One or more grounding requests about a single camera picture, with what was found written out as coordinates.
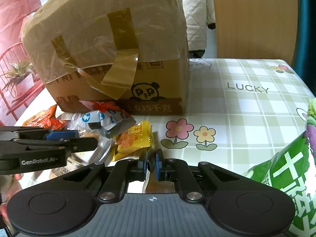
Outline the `green checked tablecloth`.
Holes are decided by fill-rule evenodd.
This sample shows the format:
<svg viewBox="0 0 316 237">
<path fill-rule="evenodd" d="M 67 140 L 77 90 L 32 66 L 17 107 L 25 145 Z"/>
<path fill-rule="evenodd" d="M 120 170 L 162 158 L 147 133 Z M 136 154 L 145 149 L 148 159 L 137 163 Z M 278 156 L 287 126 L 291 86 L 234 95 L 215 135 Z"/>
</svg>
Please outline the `green checked tablecloth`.
<svg viewBox="0 0 316 237">
<path fill-rule="evenodd" d="M 135 115 L 150 122 L 153 146 L 190 165 L 209 161 L 237 173 L 270 159 L 305 128 L 312 93 L 283 60 L 192 59 L 181 115 Z M 44 89 L 18 120 L 57 105 Z"/>
</svg>

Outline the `teal curtain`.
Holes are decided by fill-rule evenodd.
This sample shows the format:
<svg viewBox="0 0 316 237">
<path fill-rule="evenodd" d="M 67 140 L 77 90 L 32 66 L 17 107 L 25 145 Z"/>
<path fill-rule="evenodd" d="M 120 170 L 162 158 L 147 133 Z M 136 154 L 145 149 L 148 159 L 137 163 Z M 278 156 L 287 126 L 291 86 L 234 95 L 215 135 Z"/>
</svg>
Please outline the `teal curtain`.
<svg viewBox="0 0 316 237">
<path fill-rule="evenodd" d="M 315 94 L 315 0 L 298 0 L 298 28 L 293 67 Z"/>
</svg>

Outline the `orange snack packet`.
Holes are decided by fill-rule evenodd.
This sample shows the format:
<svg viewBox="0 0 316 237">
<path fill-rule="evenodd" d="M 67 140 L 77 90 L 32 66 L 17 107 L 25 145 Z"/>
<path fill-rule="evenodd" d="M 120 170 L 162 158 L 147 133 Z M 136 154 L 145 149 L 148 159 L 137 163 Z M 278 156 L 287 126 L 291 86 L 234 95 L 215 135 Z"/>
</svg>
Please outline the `orange snack packet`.
<svg viewBox="0 0 316 237">
<path fill-rule="evenodd" d="M 57 105 L 55 104 L 47 110 L 40 111 L 36 115 L 23 122 L 22 126 L 41 127 L 48 130 L 61 130 L 65 126 L 66 121 L 57 119 L 55 117 L 56 109 Z"/>
</svg>

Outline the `white blue snack packet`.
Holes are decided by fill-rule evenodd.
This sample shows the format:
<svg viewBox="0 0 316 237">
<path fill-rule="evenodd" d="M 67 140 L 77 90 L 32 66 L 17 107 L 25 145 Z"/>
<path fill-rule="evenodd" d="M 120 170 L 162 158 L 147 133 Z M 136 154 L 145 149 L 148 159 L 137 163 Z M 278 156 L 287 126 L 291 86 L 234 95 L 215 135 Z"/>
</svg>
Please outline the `white blue snack packet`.
<svg viewBox="0 0 316 237">
<path fill-rule="evenodd" d="M 87 113 L 63 112 L 59 119 L 66 121 L 67 130 L 76 130 L 81 137 L 98 134 L 107 138 L 120 135 L 136 124 L 136 120 L 125 112 L 98 110 Z"/>
</svg>

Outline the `yellow snack packet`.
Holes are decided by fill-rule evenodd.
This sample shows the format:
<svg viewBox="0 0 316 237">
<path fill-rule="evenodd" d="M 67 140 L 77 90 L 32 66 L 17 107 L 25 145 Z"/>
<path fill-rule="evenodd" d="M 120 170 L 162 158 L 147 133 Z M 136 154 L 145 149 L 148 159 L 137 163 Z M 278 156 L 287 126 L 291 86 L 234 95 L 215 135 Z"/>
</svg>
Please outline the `yellow snack packet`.
<svg viewBox="0 0 316 237">
<path fill-rule="evenodd" d="M 129 156 L 139 156 L 143 148 L 153 146 L 152 126 L 143 120 L 128 130 L 114 137 L 115 145 L 111 149 L 111 162 L 119 161 Z"/>
</svg>

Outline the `wooden board panel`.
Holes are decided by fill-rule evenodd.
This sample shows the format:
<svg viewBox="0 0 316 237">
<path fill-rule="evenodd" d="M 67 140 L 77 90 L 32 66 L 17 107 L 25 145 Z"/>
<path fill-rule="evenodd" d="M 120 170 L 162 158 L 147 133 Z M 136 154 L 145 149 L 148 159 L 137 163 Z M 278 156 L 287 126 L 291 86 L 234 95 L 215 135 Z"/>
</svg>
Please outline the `wooden board panel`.
<svg viewBox="0 0 316 237">
<path fill-rule="evenodd" d="M 214 0 L 218 58 L 282 59 L 292 64 L 298 0 Z"/>
</svg>

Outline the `green snack bag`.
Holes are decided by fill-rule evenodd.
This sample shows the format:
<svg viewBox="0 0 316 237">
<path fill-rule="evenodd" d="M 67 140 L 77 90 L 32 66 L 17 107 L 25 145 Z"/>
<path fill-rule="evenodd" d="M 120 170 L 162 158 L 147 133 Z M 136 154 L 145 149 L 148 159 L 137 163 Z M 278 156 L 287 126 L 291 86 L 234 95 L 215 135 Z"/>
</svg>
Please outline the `green snack bag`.
<svg viewBox="0 0 316 237">
<path fill-rule="evenodd" d="M 304 132 L 246 177 L 291 197 L 296 210 L 289 236 L 315 236 L 315 99 L 309 101 Z"/>
</svg>

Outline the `white quilted blanket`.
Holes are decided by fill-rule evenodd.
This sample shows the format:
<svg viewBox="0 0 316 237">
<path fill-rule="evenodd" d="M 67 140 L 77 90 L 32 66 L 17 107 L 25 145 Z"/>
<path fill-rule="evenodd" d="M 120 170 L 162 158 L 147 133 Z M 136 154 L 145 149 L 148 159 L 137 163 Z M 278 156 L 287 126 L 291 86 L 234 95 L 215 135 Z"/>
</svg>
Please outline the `white quilted blanket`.
<svg viewBox="0 0 316 237">
<path fill-rule="evenodd" d="M 204 51 L 207 29 L 215 28 L 214 0 L 182 0 L 190 52 Z"/>
</svg>

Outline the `red printed backdrop cloth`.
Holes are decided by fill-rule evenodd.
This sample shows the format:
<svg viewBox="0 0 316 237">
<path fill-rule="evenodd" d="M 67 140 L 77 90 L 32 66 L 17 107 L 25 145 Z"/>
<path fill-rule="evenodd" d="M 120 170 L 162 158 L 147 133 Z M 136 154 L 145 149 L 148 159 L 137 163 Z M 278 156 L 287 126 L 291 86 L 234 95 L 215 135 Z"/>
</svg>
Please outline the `red printed backdrop cloth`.
<svg viewBox="0 0 316 237">
<path fill-rule="evenodd" d="M 21 43 L 22 28 L 49 0 L 1 0 L 1 125 L 13 126 L 43 91 Z"/>
</svg>

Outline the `brown cardboard box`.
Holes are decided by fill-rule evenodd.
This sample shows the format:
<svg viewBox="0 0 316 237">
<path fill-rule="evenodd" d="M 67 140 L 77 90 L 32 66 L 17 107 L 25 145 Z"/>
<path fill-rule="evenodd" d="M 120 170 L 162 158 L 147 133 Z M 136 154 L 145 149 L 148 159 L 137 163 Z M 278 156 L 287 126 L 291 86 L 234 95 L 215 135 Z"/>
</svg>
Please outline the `brown cardboard box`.
<svg viewBox="0 0 316 237">
<path fill-rule="evenodd" d="M 182 0 L 49 0 L 21 40 L 65 112 L 113 101 L 135 115 L 181 115 L 189 51 Z"/>
</svg>

